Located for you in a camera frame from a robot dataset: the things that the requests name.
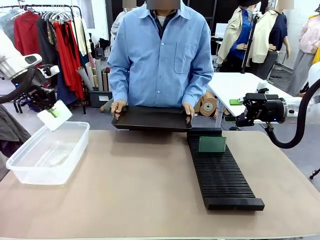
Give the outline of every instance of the wall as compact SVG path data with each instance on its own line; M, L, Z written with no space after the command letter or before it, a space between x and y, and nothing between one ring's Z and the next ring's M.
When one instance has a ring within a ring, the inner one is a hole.
M294 0L294 10L285 10L288 25L288 38L291 46L291 57L284 61L284 65L290 69L294 68L295 61L299 52L299 35L303 25L319 6L319 0Z
M66 4L72 5L76 1L73 0L25 0L23 4L35 4L35 5L59 5ZM0 0L0 6L18 5L17 0ZM94 15L95 29L89 29L89 33L92 34L92 40L96 44L99 38L108 40L108 23L106 14L106 4L104 0L92 0L92 9Z

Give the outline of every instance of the window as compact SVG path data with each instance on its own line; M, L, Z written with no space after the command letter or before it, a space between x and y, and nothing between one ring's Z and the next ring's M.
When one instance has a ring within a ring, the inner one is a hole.
M82 17L85 20L88 29L95 28L94 11L92 8L92 0L75 0L74 4L81 9Z

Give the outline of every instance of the beige jacket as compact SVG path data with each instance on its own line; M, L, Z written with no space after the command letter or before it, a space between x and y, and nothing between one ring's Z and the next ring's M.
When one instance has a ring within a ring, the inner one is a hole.
M230 52L231 47L239 38L242 30L242 21L242 10L240 7L238 7L234 11L226 27L224 38L218 52L218 64L222 64L224 62Z
M267 11L256 24L249 57L246 62L247 67L250 67L250 59L257 64L262 64L265 61L269 50L269 36L276 23L277 16L278 13L276 11Z

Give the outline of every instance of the red dress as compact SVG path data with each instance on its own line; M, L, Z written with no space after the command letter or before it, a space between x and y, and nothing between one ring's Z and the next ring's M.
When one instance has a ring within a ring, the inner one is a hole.
M82 78L77 73L78 68L81 67L79 49L70 24L73 23L59 24L55 22L53 25L65 84L71 91L75 92L78 99L83 99Z

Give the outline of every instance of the beige table surface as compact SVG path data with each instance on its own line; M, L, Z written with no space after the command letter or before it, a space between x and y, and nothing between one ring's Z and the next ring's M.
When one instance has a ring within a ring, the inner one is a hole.
M264 211L207 211L186 134L90 131L62 186L0 183L0 237L282 238L320 234L320 193L261 132L224 132Z

